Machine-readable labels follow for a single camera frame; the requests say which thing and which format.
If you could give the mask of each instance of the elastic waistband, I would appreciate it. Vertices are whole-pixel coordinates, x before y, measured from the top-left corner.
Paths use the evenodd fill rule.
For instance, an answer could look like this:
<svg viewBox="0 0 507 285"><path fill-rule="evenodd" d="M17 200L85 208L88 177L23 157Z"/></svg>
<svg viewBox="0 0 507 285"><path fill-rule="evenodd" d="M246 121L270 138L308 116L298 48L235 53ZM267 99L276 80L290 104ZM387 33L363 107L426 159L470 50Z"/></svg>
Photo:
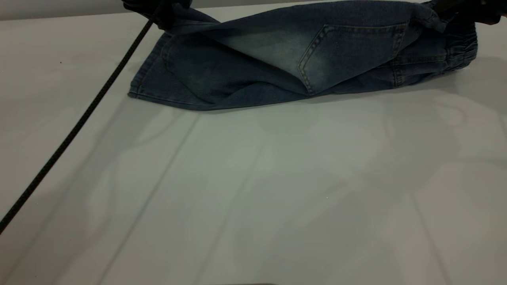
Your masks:
<svg viewBox="0 0 507 285"><path fill-rule="evenodd" d="M467 67L477 57L479 47L475 23L454 19L448 24L445 35L449 65L446 72Z"/></svg>

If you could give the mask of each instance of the black cord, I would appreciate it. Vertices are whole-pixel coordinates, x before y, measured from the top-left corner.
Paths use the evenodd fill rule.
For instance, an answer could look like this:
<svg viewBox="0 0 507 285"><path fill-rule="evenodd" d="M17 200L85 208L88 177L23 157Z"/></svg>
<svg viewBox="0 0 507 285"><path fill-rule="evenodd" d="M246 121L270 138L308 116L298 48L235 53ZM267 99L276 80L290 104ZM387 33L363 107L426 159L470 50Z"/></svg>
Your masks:
<svg viewBox="0 0 507 285"><path fill-rule="evenodd" d="M157 11L154 15L157 15L159 11L162 10L163 1L160 3L160 5L157 8ZM83 128L86 121L90 118L93 111L97 108L100 101L104 98L105 94L109 91L113 83L115 82L116 78L118 78L118 75L122 72L123 68L125 68L125 65L128 63L129 59L132 57L132 54L137 49L139 44L141 43L144 36L148 33L148 30L150 30L150 27L152 26L154 22L155 16L146 23L144 28L142 29L141 33L137 36L132 46L130 46L130 49L127 51L127 54L123 57L122 61L116 68L116 70L113 72L111 77L107 80L104 87L100 90L100 92L97 94L93 102L90 104L90 106L86 109L85 113L81 118L79 119L78 123L75 125L75 127L70 131L68 136L65 138L65 140L62 142L62 144L58 147L56 152L51 156L51 158L46 162L44 167L39 171L39 174L33 179L33 181L28 185L28 188L21 194L21 196L18 198L16 203L11 207L11 209L7 212L5 217L0 222L0 234L2 234L5 230L5 228L9 225L9 223L12 221L12 219L16 216L16 214L19 212L19 210L23 207L25 202L30 198L30 196L33 194L37 186L42 182L44 177L49 173L51 168L56 164L58 159L61 157L63 152L68 148L68 146L72 143L74 138L78 135L79 131Z"/></svg>

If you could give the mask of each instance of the denim fabric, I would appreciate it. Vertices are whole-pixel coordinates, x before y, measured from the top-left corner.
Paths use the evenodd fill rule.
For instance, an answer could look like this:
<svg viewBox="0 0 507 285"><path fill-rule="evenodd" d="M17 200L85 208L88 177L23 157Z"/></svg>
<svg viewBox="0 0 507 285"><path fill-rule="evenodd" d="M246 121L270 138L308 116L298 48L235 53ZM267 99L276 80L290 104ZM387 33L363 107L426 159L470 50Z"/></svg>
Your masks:
<svg viewBox="0 0 507 285"><path fill-rule="evenodd" d="M226 23L177 8L129 96L204 111L417 84L477 54L475 24L431 7L319 3Z"/></svg>

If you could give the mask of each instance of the white tabletop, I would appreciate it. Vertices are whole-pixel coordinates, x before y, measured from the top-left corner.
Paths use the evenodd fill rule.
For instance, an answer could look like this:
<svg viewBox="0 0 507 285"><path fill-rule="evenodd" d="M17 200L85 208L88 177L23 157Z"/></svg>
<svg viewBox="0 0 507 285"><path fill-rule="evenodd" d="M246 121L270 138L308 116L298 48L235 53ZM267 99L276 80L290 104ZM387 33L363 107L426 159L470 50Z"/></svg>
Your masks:
<svg viewBox="0 0 507 285"><path fill-rule="evenodd" d="M0 216L144 23L0 22ZM0 236L0 284L505 284L507 25L478 30L415 87L197 113L126 96L153 28Z"/></svg>

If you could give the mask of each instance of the gray wall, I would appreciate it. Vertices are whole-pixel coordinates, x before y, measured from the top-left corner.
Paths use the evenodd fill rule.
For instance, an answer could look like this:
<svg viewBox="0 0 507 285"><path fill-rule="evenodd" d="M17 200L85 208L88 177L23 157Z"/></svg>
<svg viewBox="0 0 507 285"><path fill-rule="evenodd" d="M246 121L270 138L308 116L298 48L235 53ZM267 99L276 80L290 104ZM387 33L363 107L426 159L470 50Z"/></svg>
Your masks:
<svg viewBox="0 0 507 285"><path fill-rule="evenodd" d="M222 7L313 0L194 0L192 7ZM121 0L0 0L0 20L124 12Z"/></svg>

